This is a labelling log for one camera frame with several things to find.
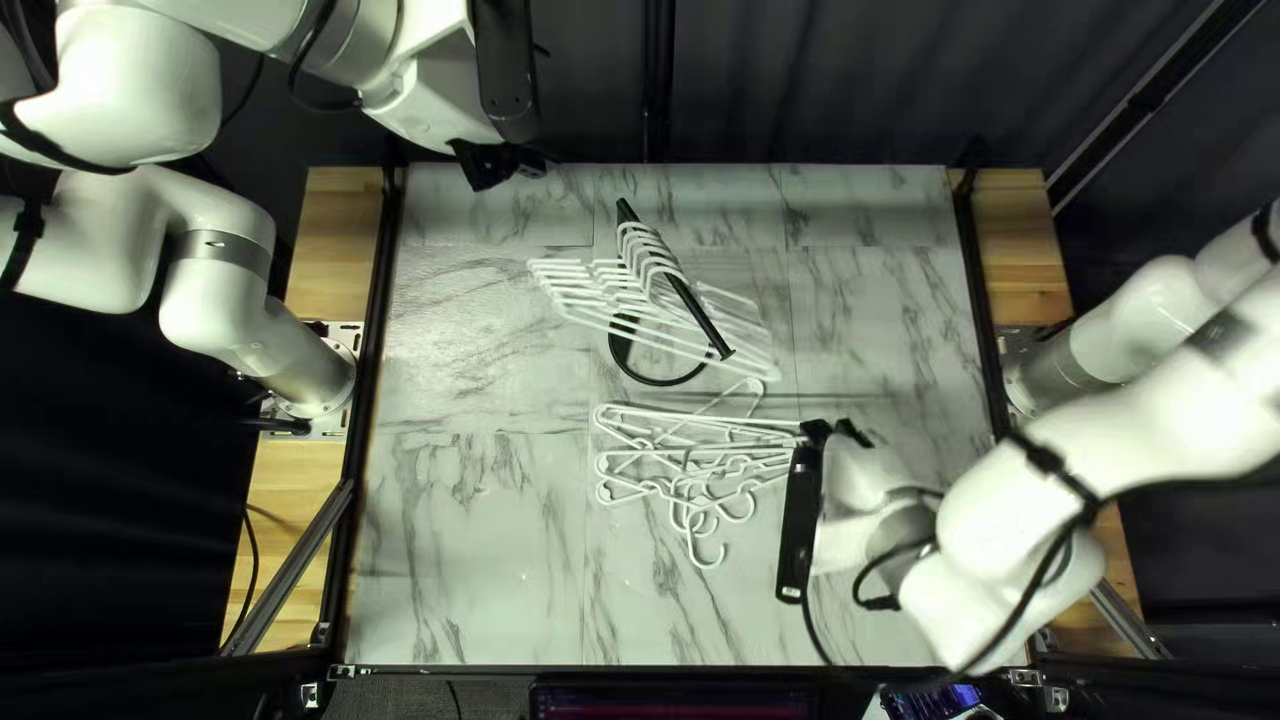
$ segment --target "black handle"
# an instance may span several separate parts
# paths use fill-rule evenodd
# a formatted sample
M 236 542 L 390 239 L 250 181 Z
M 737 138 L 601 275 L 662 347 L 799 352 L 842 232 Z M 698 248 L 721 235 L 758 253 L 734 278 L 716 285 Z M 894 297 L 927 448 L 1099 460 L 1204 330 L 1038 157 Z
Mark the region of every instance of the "black handle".
M 626 197 L 618 197 L 618 224 L 621 225 L 622 223 L 639 223 L 639 222 L 640 218 L 636 217 L 636 211 L 631 209 L 631 204 L 627 202 Z M 680 296 L 680 301 L 684 302 L 685 307 L 689 309 L 689 314 L 694 316 L 694 320 L 698 323 L 698 327 L 701 328 L 703 333 L 707 334 L 707 340 L 710 341 L 712 347 L 716 348 L 716 352 L 719 352 L 721 360 L 728 360 L 735 352 L 733 348 L 730 347 L 727 342 L 724 342 L 723 336 L 721 336 L 719 331 L 716 329 L 716 325 L 712 323 L 712 319 L 707 316 L 707 311 L 703 310 L 703 306 L 700 302 L 698 302 L 698 297 L 694 295 L 694 292 L 689 290 L 689 286 L 685 284 L 684 281 L 681 281 L 680 278 L 672 277 L 666 273 L 663 274 L 663 277 L 667 278 L 667 282 L 671 283 L 671 290 L 676 291 L 676 295 Z

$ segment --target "pile of hangers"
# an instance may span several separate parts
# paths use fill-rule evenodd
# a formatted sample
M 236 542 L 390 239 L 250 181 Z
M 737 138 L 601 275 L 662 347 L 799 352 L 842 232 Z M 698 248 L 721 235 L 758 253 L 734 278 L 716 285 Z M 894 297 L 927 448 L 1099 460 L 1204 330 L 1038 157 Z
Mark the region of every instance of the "pile of hangers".
M 716 568 L 727 553 L 724 543 L 710 560 L 699 543 L 709 542 L 722 521 L 750 520 L 755 493 L 787 477 L 791 451 L 801 442 L 799 423 L 751 418 L 764 396 L 762 380 L 781 378 L 759 305 L 692 282 L 658 231 L 641 223 L 626 200 L 617 208 L 617 258 L 590 264 L 534 259 L 529 270 L 558 315 L 611 336 L 613 360 L 637 382 L 671 387 L 708 366 L 746 375 L 694 413 L 605 404 L 591 416 L 623 445 L 596 454 L 595 500 L 611 509 L 650 497 L 666 502 L 690 561 Z M 632 343 L 699 364 L 680 378 L 649 378 L 628 365 Z M 713 413 L 737 397 L 749 401 L 742 416 Z
M 667 520 L 685 541 L 694 565 L 710 569 L 726 556 L 699 552 L 721 521 L 745 523 L 755 515 L 755 493 L 787 477 L 791 451 L 803 442 L 799 423 L 751 418 L 764 383 L 740 380 L 694 413 L 667 413 L 604 404 L 591 420 L 626 448 L 595 456 L 595 500 L 618 507 L 645 497 L 667 503 Z M 731 398 L 745 397 L 745 416 L 714 415 Z
M 620 217 L 635 218 L 625 200 Z M 529 260 L 562 318 L 751 378 L 781 377 L 759 306 L 740 295 L 691 282 L 658 231 L 623 219 L 618 256 Z

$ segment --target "wooden board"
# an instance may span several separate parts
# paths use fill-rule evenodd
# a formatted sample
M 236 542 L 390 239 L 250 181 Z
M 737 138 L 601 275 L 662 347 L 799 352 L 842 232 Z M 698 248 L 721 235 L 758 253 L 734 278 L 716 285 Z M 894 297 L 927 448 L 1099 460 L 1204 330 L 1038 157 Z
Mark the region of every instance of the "wooden board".
M 952 183 L 957 183 L 961 174 L 952 170 Z M 381 176 L 376 168 L 314 168 L 308 174 L 287 296 L 298 316 L 364 318 L 381 206 L 380 188 Z M 1051 325 L 1070 318 L 1071 299 L 1043 174 L 1039 170 L 983 170 L 975 186 L 974 214 L 995 323 Z M 270 580 L 333 489 L 342 469 L 343 450 L 343 443 L 264 441 L 259 445 L 250 503 L 280 521 L 252 516 L 261 552 L 257 592 Z M 1121 597 L 1139 610 L 1119 510 L 1111 507 L 1102 514 L 1094 536 L 1108 555 L 1107 578 Z M 282 650 L 310 639 L 320 614 L 326 557 L 328 547 L 324 547 L 259 650 Z M 250 565 L 248 542 L 242 533 L 228 598 L 228 629 L 244 598 Z M 1060 615 L 1051 626 L 1069 652 L 1133 655 L 1087 598 Z
M 380 210 L 378 168 L 311 169 L 284 299 L 293 314 L 303 320 L 365 318 Z M 269 516 L 250 512 L 260 556 L 255 601 L 338 483 L 344 451 L 343 442 L 259 441 L 248 502 Z M 328 560 L 325 541 L 257 651 L 310 641 L 320 618 Z M 242 529 L 223 623 L 224 641 L 244 602 L 251 569 L 252 552 Z
M 955 187 L 964 172 L 950 170 L 950 177 Z M 992 320 L 997 325 L 1053 325 L 1071 318 L 1071 296 L 1041 170 L 978 173 L 973 208 Z M 1093 537 L 1107 552 L 1107 579 L 1140 616 L 1119 507 L 1112 505 L 1101 514 Z M 1137 656 L 1089 598 L 1069 607 L 1050 628 L 1065 652 Z

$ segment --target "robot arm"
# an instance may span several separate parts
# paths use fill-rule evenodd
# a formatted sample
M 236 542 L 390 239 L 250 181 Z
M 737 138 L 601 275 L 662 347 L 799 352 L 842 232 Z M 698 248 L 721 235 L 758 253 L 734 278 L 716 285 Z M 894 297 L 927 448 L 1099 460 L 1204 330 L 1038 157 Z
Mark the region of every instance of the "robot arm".
M 23 214 L 22 222 L 15 222 Z M 132 313 L 151 293 L 168 233 L 177 241 L 160 329 L 284 397 L 298 418 L 337 410 L 352 365 L 274 297 L 266 278 L 275 223 L 252 202 L 159 167 L 119 177 L 68 170 L 38 238 L 0 234 L 0 266 L 23 295 L 97 313 Z M 0 228 L 40 224 L 0 199 Z
M 198 31 L 90 0 L 61 9 L 56 37 L 58 86 L 10 101 L 8 117 L 0 115 L 0 152 L 109 172 L 184 158 L 212 142 L 221 113 L 218 53 Z M 10 64 L 3 72 L 13 82 L 27 70 Z
M 1206 252 L 1222 251 L 1219 241 Z M 879 568 L 901 611 L 947 667 L 983 674 L 1001 665 L 1102 577 L 1105 556 L 1084 527 L 1101 503 L 1160 483 L 1230 480 L 1280 454 L 1280 273 L 1258 265 L 1239 263 L 1245 272 L 1233 283 L 1202 286 L 1234 284 L 1224 292 L 1238 296 L 1152 370 L 1061 404 L 987 452 L 947 491 L 933 527 L 925 501 L 874 497 L 876 488 L 904 487 L 883 459 L 828 442 L 813 571 L 927 543 Z M 859 532 L 842 528 L 849 518 L 832 509 L 844 506 L 858 510 Z M 904 524 L 913 506 L 915 520 Z
M 1165 255 L 1143 265 L 1105 302 L 1005 373 L 1024 415 L 1124 384 L 1149 370 L 1272 270 L 1280 260 L 1280 201 L 1211 241 L 1196 259 Z
M 506 5 L 524 9 L 522 28 L 507 27 Z M 29 96 L 20 63 L 0 68 L 0 85 L 17 95 L 0 102 L 0 152 L 97 173 L 200 152 L 221 115 L 218 53 L 200 31 L 353 87 L 366 114 L 431 150 L 527 141 L 536 128 L 527 8 L 484 0 L 476 9 L 472 18 L 466 0 L 64 0 L 58 86 Z M 477 74 L 476 20 L 486 45 L 525 46 L 527 63 L 499 56 Z

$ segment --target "white marble tile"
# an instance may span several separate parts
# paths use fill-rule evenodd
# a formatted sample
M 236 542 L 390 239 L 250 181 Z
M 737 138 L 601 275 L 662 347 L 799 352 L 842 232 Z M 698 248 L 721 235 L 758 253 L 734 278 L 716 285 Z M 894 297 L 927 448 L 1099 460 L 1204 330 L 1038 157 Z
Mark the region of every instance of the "white marble tile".
M 951 482 L 991 442 L 959 250 L 788 254 L 805 418 L 850 416 L 922 480 Z
M 768 165 L 580 165 L 595 243 L 616 247 L 617 200 L 677 254 L 694 247 L 782 250 L 782 197 Z
M 712 570 L 694 566 L 666 505 L 588 509 L 584 661 L 590 665 L 817 665 L 797 607 L 773 597 L 782 487 L 756 515 L 703 541 L 727 543 Z
M 404 229 L 433 245 L 591 245 L 591 197 L 572 167 L 475 192 L 457 165 L 408 170 Z
M 525 266 L 590 249 L 401 245 L 383 355 L 380 427 L 581 432 L 591 334 L 559 318 Z
M 379 433 L 347 661 L 576 665 L 585 443 Z
M 535 213 L 518 237 L 475 229 L 497 227 L 511 204 L 436 213 L 433 204 L 462 201 L 412 201 L 420 229 L 422 218 L 454 229 L 412 231 L 401 247 L 348 660 L 817 664 L 800 610 L 773 596 L 781 484 L 760 491 L 749 523 L 703 541 L 709 552 L 727 543 L 712 570 L 685 556 L 664 503 L 590 500 L 591 452 L 605 446 L 586 432 L 591 406 L 692 410 L 740 375 L 708 369 L 675 388 L 623 378 L 605 334 L 556 316 L 525 260 L 612 256 L 613 202 L 628 197 L 692 275 L 760 302 L 782 378 L 767 383 L 758 416 L 851 416 L 941 486 L 989 442 L 941 176 L 685 165 L 571 177 L 590 199 L 591 249 L 543 247 L 564 245 L 547 238 L 572 224 L 567 201 Z M 643 348 L 632 361 L 654 377 L 692 364 Z M 813 587 L 818 633 L 838 662 L 936 662 L 900 614 L 854 607 L 851 580 Z M 873 578 L 867 592 L 879 589 Z
M 773 165 L 788 247 L 959 247 L 946 170 Z

